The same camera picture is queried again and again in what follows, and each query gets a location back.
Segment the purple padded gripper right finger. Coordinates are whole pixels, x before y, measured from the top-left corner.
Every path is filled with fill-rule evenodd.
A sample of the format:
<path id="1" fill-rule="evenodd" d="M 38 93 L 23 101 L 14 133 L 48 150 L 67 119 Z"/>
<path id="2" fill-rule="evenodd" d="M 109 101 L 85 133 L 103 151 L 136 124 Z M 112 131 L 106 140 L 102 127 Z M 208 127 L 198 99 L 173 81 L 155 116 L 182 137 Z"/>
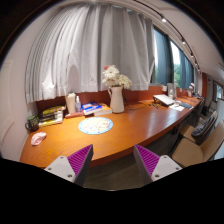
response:
<path id="1" fill-rule="evenodd" d="M 134 146 L 134 157 L 145 185 L 181 170 L 168 155 L 159 156 L 140 146 Z"/>

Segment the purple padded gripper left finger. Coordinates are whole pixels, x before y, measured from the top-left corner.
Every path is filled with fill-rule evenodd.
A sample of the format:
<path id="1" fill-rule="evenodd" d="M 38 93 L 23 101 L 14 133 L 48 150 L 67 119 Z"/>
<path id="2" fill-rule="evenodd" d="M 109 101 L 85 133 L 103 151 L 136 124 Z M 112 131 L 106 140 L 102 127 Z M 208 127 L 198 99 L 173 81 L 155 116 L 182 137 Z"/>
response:
<path id="1" fill-rule="evenodd" d="M 84 184 L 92 156 L 93 145 L 90 144 L 68 157 L 59 156 L 45 168 L 45 171 L 75 183 L 76 185 L 82 186 Z"/>

